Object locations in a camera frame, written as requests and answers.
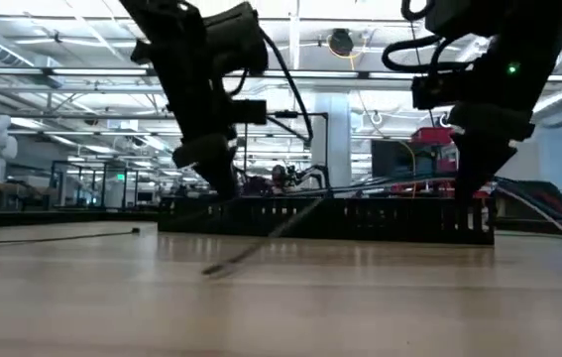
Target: green light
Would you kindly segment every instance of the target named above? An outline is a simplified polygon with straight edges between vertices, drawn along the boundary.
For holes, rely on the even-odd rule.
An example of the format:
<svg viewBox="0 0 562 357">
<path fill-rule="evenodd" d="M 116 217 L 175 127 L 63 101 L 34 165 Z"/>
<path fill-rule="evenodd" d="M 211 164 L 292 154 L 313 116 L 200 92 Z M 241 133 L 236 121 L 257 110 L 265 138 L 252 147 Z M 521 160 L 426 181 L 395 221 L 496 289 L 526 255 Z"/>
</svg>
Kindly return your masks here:
<svg viewBox="0 0 562 357">
<path fill-rule="evenodd" d="M 520 69 L 520 63 L 512 62 L 507 67 L 507 74 L 509 75 L 517 74 L 519 69 Z"/>
</svg>

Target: wooden table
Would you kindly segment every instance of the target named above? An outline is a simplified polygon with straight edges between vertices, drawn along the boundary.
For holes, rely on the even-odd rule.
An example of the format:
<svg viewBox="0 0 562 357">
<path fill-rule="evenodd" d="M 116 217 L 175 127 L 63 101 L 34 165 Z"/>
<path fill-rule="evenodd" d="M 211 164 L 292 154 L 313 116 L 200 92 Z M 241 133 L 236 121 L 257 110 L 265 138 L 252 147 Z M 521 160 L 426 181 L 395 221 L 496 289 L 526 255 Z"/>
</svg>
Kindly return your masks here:
<svg viewBox="0 0 562 357">
<path fill-rule="evenodd" d="M 0 357 L 562 356 L 562 240 L 496 248 L 279 240 L 237 276 L 199 271 L 251 239 L 153 224 L 0 229 Z"/>
</svg>

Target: table surface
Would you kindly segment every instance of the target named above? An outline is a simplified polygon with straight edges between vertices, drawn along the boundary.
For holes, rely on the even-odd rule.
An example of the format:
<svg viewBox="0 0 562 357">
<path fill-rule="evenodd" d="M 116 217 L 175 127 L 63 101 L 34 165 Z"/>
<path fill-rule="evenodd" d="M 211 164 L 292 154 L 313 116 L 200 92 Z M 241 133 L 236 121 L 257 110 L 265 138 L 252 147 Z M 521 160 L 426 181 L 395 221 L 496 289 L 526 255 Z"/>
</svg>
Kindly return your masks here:
<svg viewBox="0 0 562 357">
<path fill-rule="evenodd" d="M 218 281 L 199 272 L 252 238 L 97 222 L 0 239 L 132 226 L 142 234 L 0 246 L 0 357 L 562 356 L 558 238 L 277 240 Z"/>
</svg>

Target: black plastic crate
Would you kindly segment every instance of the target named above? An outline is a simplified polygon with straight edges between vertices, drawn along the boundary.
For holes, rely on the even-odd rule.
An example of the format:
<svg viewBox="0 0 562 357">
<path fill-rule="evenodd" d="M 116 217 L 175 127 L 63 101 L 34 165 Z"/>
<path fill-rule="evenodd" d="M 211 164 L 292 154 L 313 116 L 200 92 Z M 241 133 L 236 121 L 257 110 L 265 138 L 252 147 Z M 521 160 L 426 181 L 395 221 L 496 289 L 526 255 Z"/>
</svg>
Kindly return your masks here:
<svg viewBox="0 0 562 357">
<path fill-rule="evenodd" d="M 166 232 L 266 236 L 314 198 L 241 198 L 217 204 L 177 198 L 163 206 Z M 494 244 L 494 203 L 473 199 L 458 210 L 448 198 L 329 198 L 285 237 L 452 244 Z"/>
</svg>

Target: ceiling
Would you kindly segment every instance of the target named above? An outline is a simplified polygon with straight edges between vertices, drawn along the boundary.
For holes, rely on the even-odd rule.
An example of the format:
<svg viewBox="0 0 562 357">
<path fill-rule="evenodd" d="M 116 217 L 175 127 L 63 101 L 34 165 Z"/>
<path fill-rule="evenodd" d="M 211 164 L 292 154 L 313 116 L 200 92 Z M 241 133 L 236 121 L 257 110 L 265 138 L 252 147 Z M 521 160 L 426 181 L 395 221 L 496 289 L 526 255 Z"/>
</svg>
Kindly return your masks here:
<svg viewBox="0 0 562 357">
<path fill-rule="evenodd" d="M 203 16 L 209 16 L 241 1 L 190 2 L 199 7 Z M 381 62 L 382 50 L 388 44 L 428 35 L 422 23 L 409 24 L 401 18 L 398 1 L 254 0 L 251 3 L 259 12 L 261 27 L 294 70 L 308 110 L 314 110 L 318 95 L 349 93 L 356 177 L 370 169 L 367 154 L 370 138 L 379 135 L 376 125 L 382 134 L 392 137 L 409 136 L 418 128 L 430 125 L 427 112 L 412 108 L 408 91 L 410 77 L 386 73 Z M 423 4 L 425 0 L 412 1 L 413 9 Z M 349 29 L 357 53 L 353 63 L 336 58 L 327 47 L 327 36 L 335 28 Z M 79 152 L 85 160 L 98 155 L 100 158 L 104 155 L 106 160 L 108 155 L 115 154 L 126 158 L 133 168 L 169 179 L 179 175 L 169 158 L 169 152 L 178 146 L 179 130 L 164 110 L 167 101 L 160 83 L 142 70 L 139 73 L 144 75 L 134 74 L 143 68 L 129 60 L 136 39 L 143 37 L 117 0 L 0 0 L 0 69 L 3 70 L 0 71 L 0 112 L 18 118 L 14 129 L 21 130 L 19 135 L 34 135 L 38 131 L 55 133 L 48 136 L 66 146 L 74 156 Z M 486 44 L 485 39 L 463 38 L 452 44 L 441 60 L 471 60 L 485 50 Z M 393 59 L 410 64 L 428 62 L 433 50 L 430 47 L 418 53 L 404 51 L 396 53 Z M 65 68 L 65 71 L 59 70 L 62 74 L 51 76 L 27 73 L 27 69 L 36 72 L 42 67 Z M 123 70 L 97 72 L 98 68 Z M 266 99 L 271 111 L 295 110 L 285 80 L 275 73 L 279 68 L 271 57 L 268 74 L 248 78 L 240 97 Z M 376 74 L 369 79 L 358 79 L 357 72 Z M 562 65 L 553 74 L 562 75 Z M 238 76 L 235 73 L 225 78 L 226 88 L 236 87 Z M 543 92 L 539 109 L 542 113 L 537 115 L 544 119 L 561 106 L 562 81 L 554 80 Z M 441 115 L 448 109 L 438 108 L 433 115 Z M 86 123 L 86 117 L 99 120 Z M 301 120 L 288 120 L 286 124 L 297 132 L 306 132 Z M 125 138 L 128 135 L 89 135 L 89 132 L 116 130 L 158 135 L 136 134 L 140 142 L 136 140 L 135 144 L 139 146 L 129 142 Z M 278 163 L 275 160 L 305 168 L 309 165 L 309 154 L 304 152 L 302 144 L 283 129 L 270 124 L 250 128 L 249 133 L 248 151 L 258 153 L 251 154 L 250 168 L 269 169 Z"/>
</svg>

